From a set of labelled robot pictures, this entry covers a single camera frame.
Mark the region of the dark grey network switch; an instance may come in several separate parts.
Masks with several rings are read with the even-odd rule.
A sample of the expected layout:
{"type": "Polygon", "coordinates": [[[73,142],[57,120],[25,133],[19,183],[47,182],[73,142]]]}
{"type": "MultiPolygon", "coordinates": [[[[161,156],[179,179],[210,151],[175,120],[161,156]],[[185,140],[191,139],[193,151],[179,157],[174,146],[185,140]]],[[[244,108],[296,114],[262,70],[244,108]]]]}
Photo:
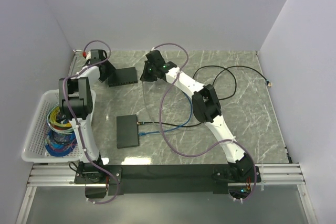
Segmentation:
{"type": "Polygon", "coordinates": [[[117,149],[138,147],[139,132],[136,114],[117,116],[117,149]]]}

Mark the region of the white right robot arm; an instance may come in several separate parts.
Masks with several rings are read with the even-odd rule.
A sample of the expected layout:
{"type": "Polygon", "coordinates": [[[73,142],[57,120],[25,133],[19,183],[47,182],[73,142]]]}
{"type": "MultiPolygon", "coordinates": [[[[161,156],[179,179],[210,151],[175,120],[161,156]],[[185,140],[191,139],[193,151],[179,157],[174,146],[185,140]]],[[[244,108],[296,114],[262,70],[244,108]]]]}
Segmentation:
{"type": "Polygon", "coordinates": [[[165,62],[158,50],[152,50],[145,56],[146,61],[140,80],[154,82],[161,79],[183,91],[192,100],[194,117],[200,123],[204,123],[217,139],[217,143],[199,154],[184,154],[168,141],[162,128],[162,116],[159,115],[159,131],[170,149],[184,157],[198,157],[220,145],[229,166],[232,167],[231,176],[234,180],[242,182],[249,176],[251,170],[256,172],[251,155],[236,141],[224,120],[215,88],[211,84],[197,82],[173,62],[165,62]]]}

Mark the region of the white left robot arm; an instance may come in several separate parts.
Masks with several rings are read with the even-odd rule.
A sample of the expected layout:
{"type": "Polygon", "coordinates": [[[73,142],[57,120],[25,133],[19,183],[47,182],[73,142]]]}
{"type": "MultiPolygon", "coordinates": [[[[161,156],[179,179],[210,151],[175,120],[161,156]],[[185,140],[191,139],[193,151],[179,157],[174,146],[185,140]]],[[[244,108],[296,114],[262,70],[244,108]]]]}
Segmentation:
{"type": "Polygon", "coordinates": [[[96,162],[100,152],[93,136],[91,120],[95,107],[95,93],[91,86],[104,82],[115,71],[108,60],[109,52],[90,50],[88,62],[73,75],[59,79],[59,108],[71,124],[83,163],[96,162]]]}

